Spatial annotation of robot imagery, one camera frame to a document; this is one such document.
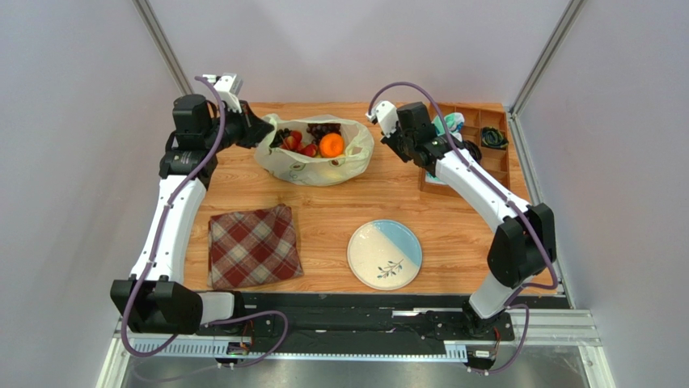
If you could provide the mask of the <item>red fake strawberry bunch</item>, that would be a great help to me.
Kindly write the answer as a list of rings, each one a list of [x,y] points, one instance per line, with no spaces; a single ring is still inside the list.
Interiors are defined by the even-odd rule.
[[[319,147],[313,139],[304,139],[302,132],[291,129],[278,129],[273,141],[273,147],[288,150],[306,156],[316,158],[319,156]]]

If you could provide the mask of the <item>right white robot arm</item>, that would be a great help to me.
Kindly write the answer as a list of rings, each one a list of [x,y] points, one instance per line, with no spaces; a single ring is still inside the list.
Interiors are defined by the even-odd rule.
[[[494,322],[509,302],[556,261],[555,218],[546,204],[531,205],[493,178],[450,132],[437,133],[423,103],[400,108],[378,103],[369,120],[382,143],[457,192],[494,233],[488,275],[463,306],[475,329]]]

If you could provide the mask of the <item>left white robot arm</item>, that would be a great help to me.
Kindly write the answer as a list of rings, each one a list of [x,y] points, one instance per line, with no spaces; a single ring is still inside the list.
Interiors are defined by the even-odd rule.
[[[214,107],[203,95],[173,103],[174,130],[159,163],[159,199],[142,253],[129,278],[115,280],[110,298],[137,333],[193,335],[201,326],[232,317],[232,292],[184,287],[184,262],[193,222],[218,164],[231,146],[251,149],[273,131],[249,103]]]

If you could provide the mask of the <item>white plastic bag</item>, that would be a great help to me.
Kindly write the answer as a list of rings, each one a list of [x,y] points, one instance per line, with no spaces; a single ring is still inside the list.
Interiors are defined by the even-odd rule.
[[[272,132],[258,145],[255,160],[275,178],[302,186],[325,187],[362,174],[374,139],[354,120],[326,115],[283,120],[269,114]]]

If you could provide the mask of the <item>orange fake fruit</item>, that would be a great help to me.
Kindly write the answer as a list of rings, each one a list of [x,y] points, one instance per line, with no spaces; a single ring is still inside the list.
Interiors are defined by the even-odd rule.
[[[345,140],[338,133],[329,133],[319,142],[319,153],[323,158],[335,158],[343,154]]]

